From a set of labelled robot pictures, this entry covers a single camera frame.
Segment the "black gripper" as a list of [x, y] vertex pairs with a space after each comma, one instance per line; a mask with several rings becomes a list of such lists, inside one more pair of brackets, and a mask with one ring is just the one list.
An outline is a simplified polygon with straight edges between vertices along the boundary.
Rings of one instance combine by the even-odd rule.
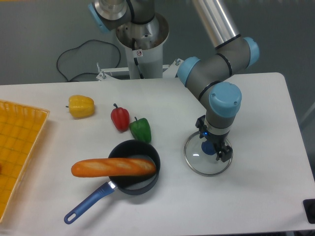
[[205, 115], [199, 117], [195, 124], [199, 131], [199, 138], [205, 138], [210, 141], [215, 150], [218, 150], [216, 160], [221, 159], [226, 162], [232, 158], [233, 149], [231, 144], [226, 144], [225, 140], [230, 131], [231, 126], [226, 128], [216, 128], [212, 126], [206, 119]]

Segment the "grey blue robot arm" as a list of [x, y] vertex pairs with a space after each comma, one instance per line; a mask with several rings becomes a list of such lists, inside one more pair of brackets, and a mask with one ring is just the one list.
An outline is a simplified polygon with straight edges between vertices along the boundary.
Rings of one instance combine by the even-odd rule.
[[[183, 85], [206, 109], [196, 121], [202, 150], [215, 153], [223, 162], [232, 158], [232, 147], [225, 141], [238, 113], [240, 89], [227, 82], [235, 73], [259, 58], [257, 43], [242, 37], [221, 0], [195, 0], [193, 5], [216, 50], [206, 61], [197, 57], [184, 60], [177, 70]], [[94, 0], [89, 11], [103, 32], [114, 30], [125, 47], [131, 79], [160, 78], [162, 56], [152, 50], [163, 45], [169, 35], [168, 23], [155, 11], [152, 0]]]

